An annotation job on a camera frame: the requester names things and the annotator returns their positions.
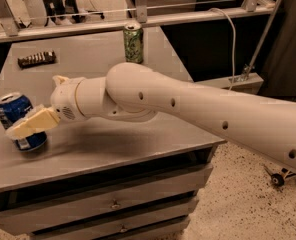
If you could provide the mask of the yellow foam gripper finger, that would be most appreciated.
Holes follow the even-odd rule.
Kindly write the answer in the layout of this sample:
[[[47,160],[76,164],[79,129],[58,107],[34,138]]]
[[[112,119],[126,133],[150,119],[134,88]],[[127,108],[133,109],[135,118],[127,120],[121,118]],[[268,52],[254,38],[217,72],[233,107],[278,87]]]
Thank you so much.
[[[60,117],[53,107],[38,105],[8,128],[6,135],[12,140],[23,139],[55,128],[59,122]]]
[[[65,77],[65,76],[61,76],[61,75],[55,75],[52,77],[54,83],[55,83],[55,86],[60,86],[62,85],[63,83],[67,82],[69,80],[68,77]]]

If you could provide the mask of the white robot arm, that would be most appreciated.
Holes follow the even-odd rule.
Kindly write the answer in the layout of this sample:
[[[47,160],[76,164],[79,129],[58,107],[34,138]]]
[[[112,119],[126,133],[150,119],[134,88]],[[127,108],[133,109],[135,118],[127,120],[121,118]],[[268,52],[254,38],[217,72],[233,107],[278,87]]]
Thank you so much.
[[[9,138],[31,136],[61,121],[102,117],[141,122],[163,112],[296,173],[296,102],[180,81],[127,62],[104,77],[56,75],[53,80],[51,106],[28,112],[6,131]]]

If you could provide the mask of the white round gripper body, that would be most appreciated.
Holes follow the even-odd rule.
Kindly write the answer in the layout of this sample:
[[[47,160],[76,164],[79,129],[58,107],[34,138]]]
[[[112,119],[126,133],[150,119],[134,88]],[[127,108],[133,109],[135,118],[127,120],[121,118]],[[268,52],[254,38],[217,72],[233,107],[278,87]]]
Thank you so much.
[[[84,121],[86,119],[80,112],[76,101],[77,88],[83,80],[83,77],[69,78],[62,85],[55,86],[50,96],[50,102],[61,120],[73,122]]]

